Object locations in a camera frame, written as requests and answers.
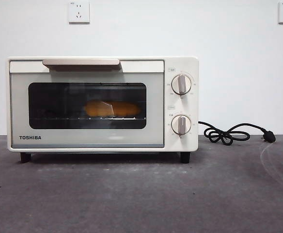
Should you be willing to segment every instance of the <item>temperature dial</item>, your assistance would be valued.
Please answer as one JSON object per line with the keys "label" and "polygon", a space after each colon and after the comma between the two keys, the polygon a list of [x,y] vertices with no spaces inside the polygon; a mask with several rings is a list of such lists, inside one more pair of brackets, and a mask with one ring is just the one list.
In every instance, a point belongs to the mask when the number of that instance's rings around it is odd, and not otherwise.
{"label": "temperature dial", "polygon": [[191,89],[191,80],[184,74],[177,75],[172,81],[172,89],[179,95],[188,93]]}
{"label": "temperature dial", "polygon": [[184,135],[191,129],[191,121],[184,115],[175,116],[172,120],[172,129],[176,134]]}

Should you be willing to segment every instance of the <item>oven leg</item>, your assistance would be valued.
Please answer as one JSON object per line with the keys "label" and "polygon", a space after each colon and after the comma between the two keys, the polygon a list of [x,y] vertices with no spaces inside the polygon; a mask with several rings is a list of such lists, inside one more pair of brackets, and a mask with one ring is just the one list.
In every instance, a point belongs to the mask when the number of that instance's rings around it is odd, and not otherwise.
{"label": "oven leg", "polygon": [[21,157],[21,163],[27,163],[31,160],[31,154],[30,153],[25,153],[25,152],[20,152],[20,157]]}
{"label": "oven leg", "polygon": [[183,164],[188,164],[190,162],[190,152],[180,152],[180,161]]}

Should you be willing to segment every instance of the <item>white wall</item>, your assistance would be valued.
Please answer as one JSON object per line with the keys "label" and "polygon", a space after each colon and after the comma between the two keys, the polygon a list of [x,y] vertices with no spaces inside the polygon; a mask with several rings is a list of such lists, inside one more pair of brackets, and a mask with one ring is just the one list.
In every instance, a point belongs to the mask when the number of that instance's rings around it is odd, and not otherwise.
{"label": "white wall", "polygon": [[69,25],[67,3],[0,0],[0,134],[6,134],[5,59],[40,55],[194,55],[200,120],[283,133],[276,0],[91,0],[90,25]]}

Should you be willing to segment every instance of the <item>cable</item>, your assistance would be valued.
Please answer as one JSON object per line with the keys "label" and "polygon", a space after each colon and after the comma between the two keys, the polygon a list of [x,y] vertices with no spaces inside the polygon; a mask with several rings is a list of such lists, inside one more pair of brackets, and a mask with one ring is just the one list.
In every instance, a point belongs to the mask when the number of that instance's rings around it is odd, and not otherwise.
{"label": "cable", "polygon": [[[234,140],[235,141],[247,141],[247,140],[249,140],[249,138],[250,138],[249,133],[247,133],[245,131],[233,131],[234,129],[236,129],[240,126],[251,126],[251,127],[260,129],[264,133],[263,134],[264,140],[267,141],[267,142],[275,142],[275,140],[276,140],[275,135],[272,131],[267,131],[266,129],[264,129],[260,126],[249,124],[249,123],[241,123],[241,124],[235,125],[232,128],[230,128],[228,131],[222,131],[222,130],[216,128],[215,126],[208,124],[206,122],[202,122],[202,121],[199,121],[199,124],[203,124],[203,125],[206,125],[206,126],[209,127],[209,128],[204,130],[204,136],[207,137],[209,139],[209,141],[215,143],[215,142],[218,142],[219,140],[221,140],[221,142],[226,146],[230,146],[233,143]],[[242,138],[234,137],[234,136],[232,136],[233,134],[242,134],[242,135],[245,135],[245,137],[242,137]]]}

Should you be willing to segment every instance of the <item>bread roll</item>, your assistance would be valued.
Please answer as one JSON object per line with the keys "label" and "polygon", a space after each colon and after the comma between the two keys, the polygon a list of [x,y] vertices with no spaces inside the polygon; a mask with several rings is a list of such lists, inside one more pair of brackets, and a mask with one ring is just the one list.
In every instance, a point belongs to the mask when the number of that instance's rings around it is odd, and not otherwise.
{"label": "bread roll", "polygon": [[84,106],[90,117],[126,117],[137,115],[141,109],[133,103],[125,101],[90,100]]}

